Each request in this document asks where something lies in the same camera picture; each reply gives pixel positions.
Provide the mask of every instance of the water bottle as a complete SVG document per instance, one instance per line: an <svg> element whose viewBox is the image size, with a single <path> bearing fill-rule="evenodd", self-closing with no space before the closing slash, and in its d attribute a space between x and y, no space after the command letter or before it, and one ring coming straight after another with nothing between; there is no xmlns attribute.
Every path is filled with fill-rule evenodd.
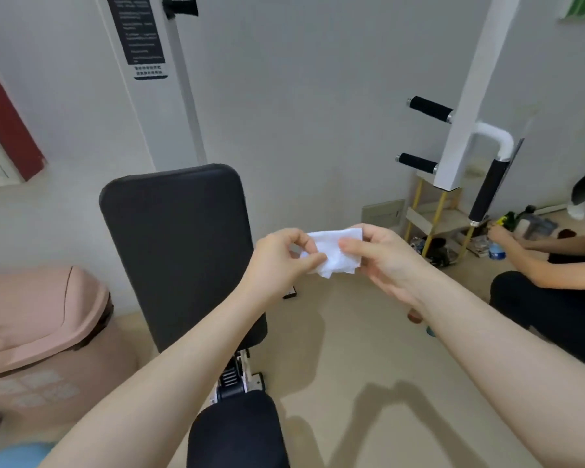
<svg viewBox="0 0 585 468"><path fill-rule="evenodd" d="M505 250L499 244L496 243L490 243L488 254L490 256L490 259L496 259L498 261L507 258Z"/></svg>

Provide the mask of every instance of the red frame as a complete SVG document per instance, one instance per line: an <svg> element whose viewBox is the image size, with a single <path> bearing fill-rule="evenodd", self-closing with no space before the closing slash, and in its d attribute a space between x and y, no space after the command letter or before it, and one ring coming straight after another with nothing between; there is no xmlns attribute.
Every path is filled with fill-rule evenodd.
<svg viewBox="0 0 585 468"><path fill-rule="evenodd" d="M44 156L1 85L0 144L24 180L44 168Z"/></svg>

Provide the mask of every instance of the blue object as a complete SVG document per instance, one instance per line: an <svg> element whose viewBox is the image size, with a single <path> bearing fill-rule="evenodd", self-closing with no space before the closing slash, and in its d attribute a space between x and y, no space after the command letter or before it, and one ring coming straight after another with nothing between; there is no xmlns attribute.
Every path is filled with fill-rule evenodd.
<svg viewBox="0 0 585 468"><path fill-rule="evenodd" d="M0 452L0 468L37 468L54 448L54 443L15 445Z"/></svg>
<svg viewBox="0 0 585 468"><path fill-rule="evenodd" d="M497 259L497 260L501 260L501 259L505 259L507 258L507 254L505 253L505 250L496 243L492 243L490 244L490 249L488 250L488 254L490 256L490 259Z"/></svg>

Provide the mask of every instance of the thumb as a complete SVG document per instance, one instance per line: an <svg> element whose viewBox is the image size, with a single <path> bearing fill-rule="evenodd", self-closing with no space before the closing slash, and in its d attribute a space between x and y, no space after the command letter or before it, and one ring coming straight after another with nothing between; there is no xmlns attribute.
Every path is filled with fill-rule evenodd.
<svg viewBox="0 0 585 468"><path fill-rule="evenodd" d="M379 259L381 257L381 246L379 244L367 243L355 238L341 238L338 240L338 246L347 254L370 259Z"/></svg>
<svg viewBox="0 0 585 468"><path fill-rule="evenodd" d="M309 273L315 270L319 264L324 263L328 259L328 255L325 253L313 253L305 258L295 259L297 261L297 267L302 273Z"/></svg>

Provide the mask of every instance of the black pants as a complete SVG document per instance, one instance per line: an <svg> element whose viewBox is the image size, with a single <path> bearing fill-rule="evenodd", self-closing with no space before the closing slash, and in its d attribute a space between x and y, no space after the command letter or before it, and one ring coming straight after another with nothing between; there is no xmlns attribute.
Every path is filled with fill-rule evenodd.
<svg viewBox="0 0 585 468"><path fill-rule="evenodd" d="M508 271L494 279L490 293L490 305L501 314L521 327L532 325L585 363L585 291L539 288Z"/></svg>

